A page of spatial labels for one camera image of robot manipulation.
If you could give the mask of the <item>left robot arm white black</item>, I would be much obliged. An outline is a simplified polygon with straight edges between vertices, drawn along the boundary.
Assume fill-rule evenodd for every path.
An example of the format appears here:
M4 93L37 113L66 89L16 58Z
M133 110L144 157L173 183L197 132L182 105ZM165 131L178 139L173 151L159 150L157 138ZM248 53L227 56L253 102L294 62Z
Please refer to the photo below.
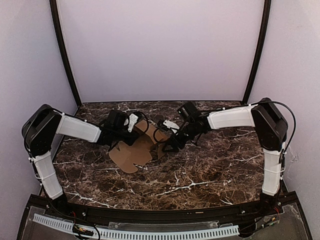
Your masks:
M94 124L43 104L23 125L21 134L29 160L39 178L51 210L60 218L67 218L71 208L59 183L52 160L52 143L56 135L85 140L113 149L118 142L129 146L140 137L134 126L142 119L139 112L126 114L113 109L106 119Z

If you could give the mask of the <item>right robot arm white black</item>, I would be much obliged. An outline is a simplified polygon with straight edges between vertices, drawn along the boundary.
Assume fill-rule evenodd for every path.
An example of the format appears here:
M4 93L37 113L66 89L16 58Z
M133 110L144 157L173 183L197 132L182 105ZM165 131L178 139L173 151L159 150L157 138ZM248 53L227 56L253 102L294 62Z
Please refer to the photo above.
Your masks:
M289 125L278 105L283 104L267 97L255 103L214 110L199 110L192 102L187 102L177 110L183 119L181 126L167 120L163 122L172 134L163 141L162 151L177 153L188 141L197 140L209 131L254 128L264 155L263 184L255 213L266 217L278 202L285 171L285 155L293 139L287 136Z

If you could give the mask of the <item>brown cardboard box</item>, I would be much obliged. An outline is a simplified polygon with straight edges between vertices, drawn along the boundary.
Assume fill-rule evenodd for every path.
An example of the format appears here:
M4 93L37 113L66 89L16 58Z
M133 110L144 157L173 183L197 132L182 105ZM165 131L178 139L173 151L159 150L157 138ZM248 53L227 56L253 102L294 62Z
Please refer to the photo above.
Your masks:
M109 153L110 159L125 173L132 174L138 171L137 165L145 166L153 157L161 159L164 141L169 137L158 130L154 125L147 125L146 120L137 123L134 129L141 136L129 146L120 141Z

